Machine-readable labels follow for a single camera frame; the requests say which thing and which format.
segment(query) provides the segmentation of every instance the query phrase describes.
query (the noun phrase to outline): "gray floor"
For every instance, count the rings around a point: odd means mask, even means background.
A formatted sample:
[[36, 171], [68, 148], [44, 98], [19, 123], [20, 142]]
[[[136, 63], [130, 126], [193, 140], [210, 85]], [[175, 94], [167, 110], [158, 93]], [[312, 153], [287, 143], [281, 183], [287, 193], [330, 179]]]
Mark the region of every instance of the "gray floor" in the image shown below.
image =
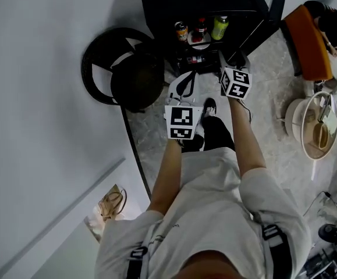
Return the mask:
[[[290, 189], [301, 212], [322, 190], [329, 190], [337, 201], [337, 141], [331, 153], [317, 161], [308, 159], [300, 144], [287, 135], [284, 117], [288, 105], [296, 98], [304, 98], [303, 79], [293, 76], [292, 61], [285, 39], [277, 31], [249, 55], [253, 86], [245, 104], [253, 113], [252, 128], [261, 146], [268, 168], [283, 188]], [[174, 77], [166, 71], [166, 80]], [[213, 97], [218, 105], [218, 116], [232, 132], [230, 108], [226, 98], [220, 96], [220, 84], [213, 74], [200, 76], [201, 99]], [[167, 88], [145, 113], [128, 113], [129, 124], [150, 189], [158, 174], [167, 140], [163, 119]], [[317, 230], [325, 223], [337, 224], [337, 208], [321, 195], [306, 218], [310, 224], [316, 252], [325, 243]]]

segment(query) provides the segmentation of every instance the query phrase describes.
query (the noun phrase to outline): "round black object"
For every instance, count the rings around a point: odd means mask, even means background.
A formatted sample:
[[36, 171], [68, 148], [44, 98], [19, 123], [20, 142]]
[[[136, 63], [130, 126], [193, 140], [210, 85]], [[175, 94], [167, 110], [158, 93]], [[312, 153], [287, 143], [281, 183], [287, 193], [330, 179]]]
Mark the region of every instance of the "round black object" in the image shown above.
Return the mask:
[[[138, 40], [141, 44], [132, 46], [127, 38]], [[132, 56], [114, 65], [117, 59], [127, 53]], [[113, 97], [97, 88], [92, 65], [112, 72]], [[81, 76], [88, 93], [94, 99], [139, 112], [151, 105], [163, 90], [164, 61], [149, 36], [130, 28], [115, 28], [102, 33], [91, 42], [83, 56]]]
[[150, 55], [132, 55], [113, 70], [111, 92], [118, 104], [132, 112], [151, 105], [163, 90], [164, 78], [157, 61]]

